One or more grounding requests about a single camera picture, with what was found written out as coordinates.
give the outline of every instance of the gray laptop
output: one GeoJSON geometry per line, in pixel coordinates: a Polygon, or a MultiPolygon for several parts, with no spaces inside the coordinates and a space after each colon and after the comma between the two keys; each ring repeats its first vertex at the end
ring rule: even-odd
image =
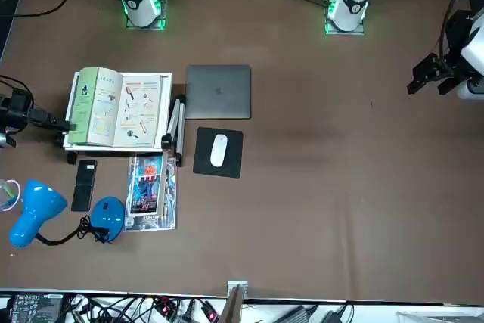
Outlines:
{"type": "Polygon", "coordinates": [[[190,65],[187,119],[249,119],[250,67],[190,65]]]}

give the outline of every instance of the mouse pad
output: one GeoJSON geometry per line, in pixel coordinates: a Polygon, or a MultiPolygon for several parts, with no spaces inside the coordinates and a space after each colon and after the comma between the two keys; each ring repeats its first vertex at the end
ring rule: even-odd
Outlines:
{"type": "Polygon", "coordinates": [[[195,145],[194,173],[240,178],[243,142],[244,134],[237,130],[198,128],[197,144],[195,145]],[[223,134],[227,137],[224,163],[219,168],[213,166],[210,162],[213,140],[217,134],[223,134]]]}

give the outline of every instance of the smartphone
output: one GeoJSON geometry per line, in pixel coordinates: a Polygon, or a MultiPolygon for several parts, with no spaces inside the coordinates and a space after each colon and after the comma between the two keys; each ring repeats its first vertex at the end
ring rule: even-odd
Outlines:
{"type": "Polygon", "coordinates": [[[87,212],[91,208],[92,188],[94,187],[97,166],[97,160],[82,159],[79,161],[71,211],[87,212]]]}

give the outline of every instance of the blue desk lamp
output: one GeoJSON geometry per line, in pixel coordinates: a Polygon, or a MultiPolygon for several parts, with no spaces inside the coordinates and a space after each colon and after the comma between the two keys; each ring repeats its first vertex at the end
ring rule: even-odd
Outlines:
{"type": "Polygon", "coordinates": [[[105,197],[94,206],[91,217],[81,218],[79,226],[65,238],[50,241],[44,238],[39,229],[48,219],[53,219],[67,206],[61,194],[41,182],[29,179],[23,192],[23,211],[8,238],[15,247],[26,247],[34,238],[48,246],[57,246],[77,235],[84,238],[88,233],[95,241],[111,242],[124,226],[124,206],[115,197],[105,197]]]}

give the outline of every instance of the brown tabletop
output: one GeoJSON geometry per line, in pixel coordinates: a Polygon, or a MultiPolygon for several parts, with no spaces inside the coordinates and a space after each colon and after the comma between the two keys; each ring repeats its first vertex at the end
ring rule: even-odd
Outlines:
{"type": "MultiPolygon", "coordinates": [[[[240,279],[252,297],[482,303],[484,103],[405,88],[448,1],[371,0],[365,36],[326,36],[323,11],[300,0],[170,0],[163,32],[126,30],[117,0],[15,20],[0,72],[53,113],[82,67],[183,84],[189,64],[249,64],[253,113],[187,121],[174,231],[18,250],[8,230],[20,208],[2,214],[0,285],[223,295],[240,279]],[[199,126],[244,132],[240,179],[193,174],[199,126]]],[[[76,167],[51,137],[30,126],[2,151],[0,176],[71,200],[76,167]]],[[[98,158],[93,201],[126,198],[127,166],[98,158]]],[[[66,208],[42,233],[61,238],[79,217],[66,208]]]]}

